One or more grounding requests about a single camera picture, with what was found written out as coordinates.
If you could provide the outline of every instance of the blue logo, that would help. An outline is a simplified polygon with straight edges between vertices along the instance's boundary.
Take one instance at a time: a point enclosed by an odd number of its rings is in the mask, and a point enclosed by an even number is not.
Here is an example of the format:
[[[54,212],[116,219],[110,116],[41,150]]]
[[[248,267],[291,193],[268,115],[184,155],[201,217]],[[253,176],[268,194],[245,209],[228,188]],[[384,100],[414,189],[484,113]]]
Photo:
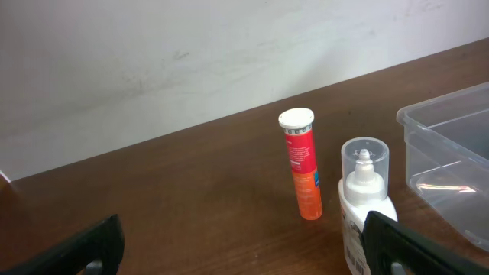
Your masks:
[[[319,186],[319,174],[318,174],[318,171],[316,171],[314,173],[314,184],[317,186]]]

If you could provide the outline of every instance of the white cap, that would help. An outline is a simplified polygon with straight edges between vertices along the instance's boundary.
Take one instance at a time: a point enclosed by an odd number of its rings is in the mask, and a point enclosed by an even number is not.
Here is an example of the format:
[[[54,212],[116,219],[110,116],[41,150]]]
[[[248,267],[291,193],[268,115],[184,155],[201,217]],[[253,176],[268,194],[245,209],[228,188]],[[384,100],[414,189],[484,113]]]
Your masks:
[[[284,129],[301,129],[314,121],[314,113],[307,108],[292,108],[279,115],[278,123]]]
[[[378,139],[358,137],[342,147],[343,193],[352,205],[387,197],[389,148]]]

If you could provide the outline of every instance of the brown wooden surface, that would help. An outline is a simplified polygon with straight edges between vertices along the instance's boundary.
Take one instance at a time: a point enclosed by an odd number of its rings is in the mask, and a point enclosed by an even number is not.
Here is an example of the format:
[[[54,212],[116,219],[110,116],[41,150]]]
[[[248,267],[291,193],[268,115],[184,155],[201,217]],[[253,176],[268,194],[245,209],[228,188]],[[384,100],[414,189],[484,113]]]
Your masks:
[[[489,40],[414,60],[18,180],[0,192],[0,270],[118,213],[120,274],[348,274],[338,202],[340,148],[380,138],[402,224],[489,264],[404,182],[400,108],[489,81]],[[277,117],[316,113],[324,214],[300,218]]]

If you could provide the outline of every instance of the plastic container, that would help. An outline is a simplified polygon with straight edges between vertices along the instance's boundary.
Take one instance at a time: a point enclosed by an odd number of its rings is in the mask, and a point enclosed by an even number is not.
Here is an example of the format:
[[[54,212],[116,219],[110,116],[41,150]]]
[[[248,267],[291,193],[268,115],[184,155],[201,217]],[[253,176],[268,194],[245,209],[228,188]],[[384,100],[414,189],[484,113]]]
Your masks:
[[[307,220],[322,215],[313,121],[314,113],[307,108],[292,108],[278,117],[285,132],[300,215]]]
[[[406,183],[489,251],[489,82],[402,108]]]
[[[369,211],[397,221],[389,185],[389,147],[372,137],[357,137],[342,147],[343,178],[338,183],[342,208],[343,248],[353,275],[370,275],[360,237]]]

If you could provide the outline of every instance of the transparent plastic bin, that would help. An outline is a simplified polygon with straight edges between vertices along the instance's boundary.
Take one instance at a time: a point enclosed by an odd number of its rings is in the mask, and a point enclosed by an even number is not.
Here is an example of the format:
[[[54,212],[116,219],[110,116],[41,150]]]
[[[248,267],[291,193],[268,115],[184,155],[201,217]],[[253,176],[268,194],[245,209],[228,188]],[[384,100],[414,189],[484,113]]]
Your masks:
[[[489,251],[489,82],[402,108],[406,183]]]

